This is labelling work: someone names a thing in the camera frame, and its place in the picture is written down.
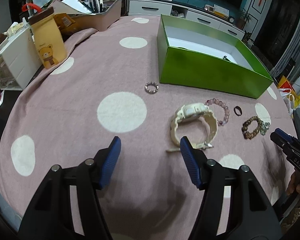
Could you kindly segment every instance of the green flower charm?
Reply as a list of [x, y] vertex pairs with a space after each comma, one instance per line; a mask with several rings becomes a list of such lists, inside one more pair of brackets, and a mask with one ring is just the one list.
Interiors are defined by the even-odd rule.
[[269, 122], [262, 122], [260, 133], [261, 135], [265, 136], [266, 132], [269, 130], [270, 123]]

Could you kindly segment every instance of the metal bolt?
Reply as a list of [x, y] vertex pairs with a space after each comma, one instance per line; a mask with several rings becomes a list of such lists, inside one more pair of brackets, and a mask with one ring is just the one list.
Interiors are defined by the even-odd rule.
[[243, 170], [244, 172], [248, 172], [250, 169], [247, 165], [242, 165], [241, 170]]
[[216, 165], [216, 161], [215, 161], [215, 160], [212, 160], [212, 159], [208, 159], [208, 160], [207, 160], [207, 164], [208, 164], [209, 166], [214, 166], [214, 165]]
[[92, 165], [93, 163], [94, 163], [94, 160], [93, 159], [86, 159], [85, 161], [84, 161], [84, 163], [85, 164], [87, 164], [87, 165]]
[[58, 164], [53, 165], [53, 166], [51, 167], [51, 170], [52, 170], [52, 171], [57, 171], [57, 170], [59, 170], [59, 169], [60, 169], [60, 166], [59, 166]]

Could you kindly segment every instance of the table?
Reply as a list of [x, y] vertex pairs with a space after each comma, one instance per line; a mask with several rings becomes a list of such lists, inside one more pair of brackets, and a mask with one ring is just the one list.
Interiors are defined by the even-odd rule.
[[[138, 240], [188, 239], [203, 192], [191, 183], [181, 154], [165, 150], [173, 147], [169, 127], [177, 108], [211, 98], [228, 105], [230, 119], [219, 127], [207, 157], [231, 168], [248, 165], [271, 203], [285, 189], [293, 167], [269, 137], [277, 127], [293, 136], [295, 130], [274, 84], [257, 100], [169, 84], [159, 84], [154, 95], [145, 92], [147, 82], [159, 83], [159, 19], [122, 17], [79, 43], [61, 66], [43, 70], [22, 92], [0, 145], [0, 192], [21, 215], [52, 165], [77, 166], [118, 135], [122, 150], [111, 183], [98, 192], [110, 232]], [[67, 41], [68, 51], [79, 35]], [[235, 106], [242, 116], [234, 115]], [[220, 107], [211, 108], [219, 119], [224, 116]], [[270, 129], [245, 140], [242, 123], [257, 113], [271, 122]], [[206, 136], [201, 122], [178, 133], [197, 141]], [[75, 188], [71, 191], [74, 226], [82, 233]], [[226, 227], [229, 192], [226, 188], [219, 232]]]

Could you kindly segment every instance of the watch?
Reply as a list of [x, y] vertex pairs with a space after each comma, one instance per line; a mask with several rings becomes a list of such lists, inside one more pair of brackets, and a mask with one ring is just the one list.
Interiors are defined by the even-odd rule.
[[194, 149], [207, 149], [213, 148], [210, 144], [212, 140], [215, 138], [218, 131], [218, 121], [214, 116], [212, 110], [209, 109], [203, 103], [196, 103], [190, 105], [183, 105], [178, 108], [176, 111], [171, 125], [170, 125], [170, 136], [171, 140], [178, 148], [173, 148], [167, 150], [167, 152], [177, 152], [180, 151], [180, 138], [177, 137], [177, 128], [179, 123], [183, 122], [191, 122], [197, 120], [199, 117], [203, 117], [207, 124], [210, 126], [210, 134], [206, 138], [204, 142], [200, 143], [191, 143]]

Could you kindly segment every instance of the blue gripper pad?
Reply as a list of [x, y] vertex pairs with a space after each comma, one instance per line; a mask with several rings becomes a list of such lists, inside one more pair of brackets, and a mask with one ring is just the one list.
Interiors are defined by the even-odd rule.
[[117, 163], [120, 151], [121, 151], [121, 140], [119, 137], [114, 137], [113, 141], [109, 146], [108, 156], [101, 167], [101, 176], [99, 180], [99, 185], [101, 189], [110, 183], [112, 172], [114, 170], [115, 164]]
[[288, 143], [292, 143], [292, 139], [290, 135], [286, 134], [284, 131], [282, 131], [280, 128], [276, 128], [274, 132], [281, 136], [283, 139], [285, 139]]
[[193, 148], [189, 141], [184, 137], [180, 140], [180, 150], [185, 161], [188, 173], [190, 175], [191, 181], [196, 185], [197, 188], [202, 184], [200, 178], [200, 168], [193, 156]]

